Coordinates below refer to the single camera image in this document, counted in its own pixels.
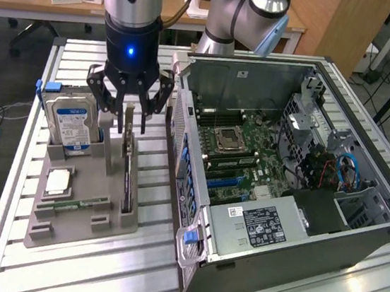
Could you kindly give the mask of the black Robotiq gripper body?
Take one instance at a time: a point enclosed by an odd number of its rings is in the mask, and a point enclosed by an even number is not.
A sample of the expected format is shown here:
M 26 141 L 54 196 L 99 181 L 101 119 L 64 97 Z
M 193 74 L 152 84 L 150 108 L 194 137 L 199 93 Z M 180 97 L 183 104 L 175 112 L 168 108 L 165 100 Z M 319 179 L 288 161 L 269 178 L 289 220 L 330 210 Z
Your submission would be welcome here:
M 107 61 L 105 75 L 124 92 L 148 90 L 159 77 L 158 48 L 160 29 L 158 18 L 141 28 L 127 27 L 105 16 Z

